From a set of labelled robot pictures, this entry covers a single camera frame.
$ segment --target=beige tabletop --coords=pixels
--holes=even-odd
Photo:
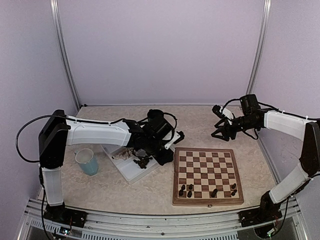
[[[211,111],[212,106],[98,106],[82,107],[77,117],[114,121],[119,118],[140,120],[149,109],[161,109],[178,119],[178,131],[185,139],[179,147],[233,149],[237,162],[244,203],[234,206],[173,206],[174,163],[160,166],[142,179],[129,185],[100,145],[67,146],[62,167],[62,189],[67,206],[105,212],[173,215],[210,213],[253,207],[260,203],[262,194],[274,185],[274,179],[258,143],[243,133],[229,142],[211,137],[219,120]],[[229,107],[236,116],[238,107]],[[91,148],[97,156],[98,173],[88,176],[75,162],[75,151]]]

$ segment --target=black chess piece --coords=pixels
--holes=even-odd
[[[214,198],[217,195],[218,189],[215,189],[211,193],[211,197]]]
[[[236,195],[236,193],[237,193],[237,189],[233,190],[233,192],[231,193],[231,196]]]

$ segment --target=white wall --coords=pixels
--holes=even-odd
[[[76,112],[55,35],[50,2],[2,0],[0,7],[0,239],[13,239],[30,197],[40,189],[37,164],[19,158],[23,124],[55,109]],[[38,156],[37,122],[21,134],[21,151]]]
[[[320,1],[272,1],[254,93],[287,112],[320,117]],[[262,130],[260,137],[283,179],[299,162],[302,143]],[[311,240],[320,236],[320,178],[297,195]]]
[[[222,104],[246,93],[263,0],[59,1],[81,102]]]

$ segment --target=chessboard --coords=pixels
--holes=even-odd
[[[231,206],[243,203],[232,149],[175,148],[173,205]]]

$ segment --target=light blue cup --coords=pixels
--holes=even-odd
[[[98,162],[94,152],[89,148],[75,152],[75,161],[85,174],[93,176],[98,172]]]

